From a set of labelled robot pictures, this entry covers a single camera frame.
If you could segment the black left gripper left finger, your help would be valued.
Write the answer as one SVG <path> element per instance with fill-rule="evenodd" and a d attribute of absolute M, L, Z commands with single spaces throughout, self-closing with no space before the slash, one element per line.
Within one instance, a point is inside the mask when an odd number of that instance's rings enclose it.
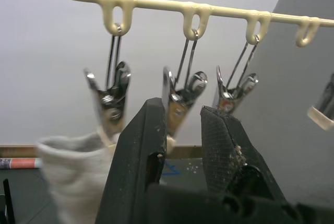
<path fill-rule="evenodd" d="M 120 134 L 95 222 L 142 223 L 147 188 L 159 183 L 165 158 L 165 109 L 151 98 Z"/>

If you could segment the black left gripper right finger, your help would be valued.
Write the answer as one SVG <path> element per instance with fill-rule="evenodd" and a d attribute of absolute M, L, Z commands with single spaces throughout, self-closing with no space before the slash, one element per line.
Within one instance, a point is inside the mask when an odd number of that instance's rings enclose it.
<path fill-rule="evenodd" d="M 235 117 L 204 106 L 201 116 L 202 162 L 208 191 L 238 198 L 285 196 L 264 158 Z"/>

